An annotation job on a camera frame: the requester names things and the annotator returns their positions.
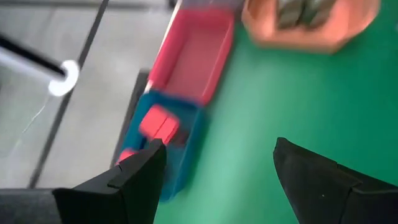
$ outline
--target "red cube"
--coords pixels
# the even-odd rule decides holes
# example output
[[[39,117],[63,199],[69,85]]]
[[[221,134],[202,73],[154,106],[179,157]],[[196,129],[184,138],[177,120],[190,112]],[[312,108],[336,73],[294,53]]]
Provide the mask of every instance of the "red cube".
[[[139,125],[140,132],[149,139],[161,139],[168,144],[177,132],[180,121],[159,105],[152,106]]]

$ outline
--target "green surface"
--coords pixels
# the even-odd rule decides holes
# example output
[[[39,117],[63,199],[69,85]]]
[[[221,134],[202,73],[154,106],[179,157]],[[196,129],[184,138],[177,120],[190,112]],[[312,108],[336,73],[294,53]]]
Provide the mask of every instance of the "green surface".
[[[279,136],[398,185],[398,1],[334,55],[259,49],[241,25],[186,189],[155,223],[297,223]]]

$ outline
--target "white ring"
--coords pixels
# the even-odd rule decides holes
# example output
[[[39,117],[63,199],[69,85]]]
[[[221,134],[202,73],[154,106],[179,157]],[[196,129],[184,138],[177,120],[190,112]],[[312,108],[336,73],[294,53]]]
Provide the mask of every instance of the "white ring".
[[[74,60],[62,62],[61,68],[65,71],[64,81],[52,80],[49,84],[49,92],[53,96],[63,96],[75,87],[79,78],[80,68]]]

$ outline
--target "black edge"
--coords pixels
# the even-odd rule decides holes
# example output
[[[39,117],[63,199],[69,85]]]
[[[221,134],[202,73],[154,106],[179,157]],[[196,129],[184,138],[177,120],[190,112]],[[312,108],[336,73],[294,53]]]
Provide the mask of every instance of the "black edge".
[[[127,130],[129,129],[130,121],[136,110],[138,100],[141,97],[141,95],[144,93],[145,87],[147,85],[148,75],[149,75],[148,70],[140,70],[138,73],[136,84],[134,85],[134,89],[130,97],[130,103],[129,106],[127,107],[127,112],[124,117],[122,128],[120,130],[118,143],[113,153],[110,168],[114,167],[114,164],[118,160],[118,156],[123,145],[124,137],[127,133]]]

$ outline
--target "gray floor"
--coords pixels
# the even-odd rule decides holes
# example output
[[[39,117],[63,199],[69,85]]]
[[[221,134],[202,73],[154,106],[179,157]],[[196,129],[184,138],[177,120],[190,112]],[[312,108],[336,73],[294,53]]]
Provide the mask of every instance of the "gray floor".
[[[95,15],[96,9],[0,7],[0,32],[59,61],[76,59]],[[38,187],[73,187],[109,167],[136,75],[151,68],[170,15],[106,11]],[[0,67],[0,188],[27,186],[60,99],[50,98],[21,132],[48,98],[45,83]]]
[[[73,187],[109,169],[140,68],[151,68],[170,13],[108,11],[38,187]]]
[[[96,10],[2,7],[0,32],[56,60],[77,59],[95,14]],[[4,67],[0,67],[0,85],[0,187],[26,187],[60,98],[49,98],[46,83]]]

